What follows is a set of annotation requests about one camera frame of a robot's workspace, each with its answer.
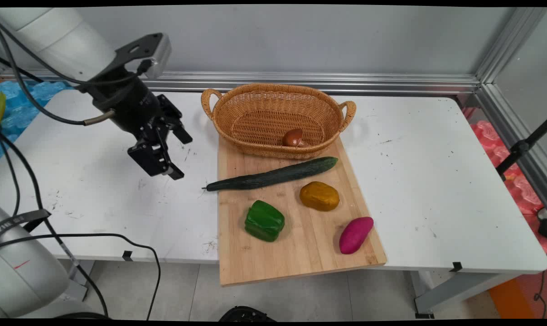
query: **cucumber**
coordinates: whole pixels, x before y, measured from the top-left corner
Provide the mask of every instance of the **cucumber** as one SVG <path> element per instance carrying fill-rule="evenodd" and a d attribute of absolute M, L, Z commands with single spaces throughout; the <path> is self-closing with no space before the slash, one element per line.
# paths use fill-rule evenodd
<path fill-rule="evenodd" d="M 290 165 L 267 173 L 244 175 L 207 184 L 207 191 L 214 192 L 224 189 L 256 189 L 271 186 L 272 184 L 303 179 L 308 176 L 324 173 L 336 165 L 336 157 L 320 157 L 308 162 Z"/>

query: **aluminum frame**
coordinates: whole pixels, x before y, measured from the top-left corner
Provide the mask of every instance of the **aluminum frame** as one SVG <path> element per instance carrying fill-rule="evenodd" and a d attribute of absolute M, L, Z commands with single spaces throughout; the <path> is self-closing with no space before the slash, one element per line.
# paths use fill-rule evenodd
<path fill-rule="evenodd" d="M 49 70 L 28 70 L 47 81 L 60 80 Z M 2 74 L 14 79 L 11 69 Z M 309 86 L 331 95 L 470 96 L 479 81 L 469 75 L 419 74 L 319 74 L 277 72 L 164 72 L 159 78 L 141 80 L 151 91 L 218 91 L 255 82 Z"/>
<path fill-rule="evenodd" d="M 546 12 L 547 8 L 521 7 L 515 9 L 475 73 L 481 83 L 495 81 L 497 75 L 511 60 L 516 50 L 527 40 Z"/>
<path fill-rule="evenodd" d="M 478 102 L 478 106 L 487 115 L 489 122 L 493 124 L 505 146 L 510 148 L 514 143 L 531 134 L 497 85 L 481 85 L 473 100 Z M 540 143 L 536 143 L 526 155 L 518 160 L 517 165 L 547 209 L 547 151 Z"/>

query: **black tape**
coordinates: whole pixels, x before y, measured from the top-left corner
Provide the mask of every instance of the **black tape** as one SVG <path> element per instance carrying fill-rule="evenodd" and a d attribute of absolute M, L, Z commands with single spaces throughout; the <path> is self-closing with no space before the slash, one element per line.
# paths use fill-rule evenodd
<path fill-rule="evenodd" d="M 449 270 L 449 272 L 458 272 L 462 269 L 462 265 L 460 262 L 453 262 L 453 269 Z"/>
<path fill-rule="evenodd" d="M 13 227 L 16 227 L 17 225 L 20 225 L 22 223 L 43 221 L 44 219 L 50 217 L 50 215 L 50 212 L 48 212 L 46 209 L 38 209 L 37 211 L 21 213 L 16 216 L 9 217 L 3 221 L 0 221 L 0 235 L 3 235 L 9 229 L 12 229 Z"/>
<path fill-rule="evenodd" d="M 435 314 L 414 314 L 416 319 L 435 319 Z"/>
<path fill-rule="evenodd" d="M 126 262 L 132 262 L 132 258 L 130 258 L 132 254 L 132 251 L 124 250 L 124 254 L 122 254 L 122 258 L 126 260 Z"/>
<path fill-rule="evenodd" d="M 416 299 L 414 299 L 413 302 L 414 302 L 414 310 L 418 311 L 418 308 L 416 307 Z M 415 313 L 414 318 L 416 318 L 416 319 L 435 319 L 435 314 Z"/>

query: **yellow object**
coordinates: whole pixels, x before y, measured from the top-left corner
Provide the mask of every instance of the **yellow object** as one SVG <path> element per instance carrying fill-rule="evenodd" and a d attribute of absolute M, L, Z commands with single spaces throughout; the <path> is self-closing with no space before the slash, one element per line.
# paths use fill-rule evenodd
<path fill-rule="evenodd" d="M 0 121 L 1 121 L 1 118 L 4 117 L 4 112 L 5 112 L 5 94 L 0 91 Z"/>
<path fill-rule="evenodd" d="M 305 206 L 319 211 L 331 211 L 340 203 L 337 190 L 323 182 L 310 182 L 300 190 L 300 199 Z"/>

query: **purple sweet potato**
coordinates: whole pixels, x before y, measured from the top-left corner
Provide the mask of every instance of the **purple sweet potato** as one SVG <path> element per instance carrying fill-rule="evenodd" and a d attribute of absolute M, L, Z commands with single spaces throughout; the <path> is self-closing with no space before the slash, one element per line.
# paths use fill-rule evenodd
<path fill-rule="evenodd" d="M 358 251 L 373 226 L 374 220 L 372 217 L 358 217 L 351 220 L 342 231 L 342 235 L 340 235 L 340 252 L 342 254 L 353 254 Z"/>

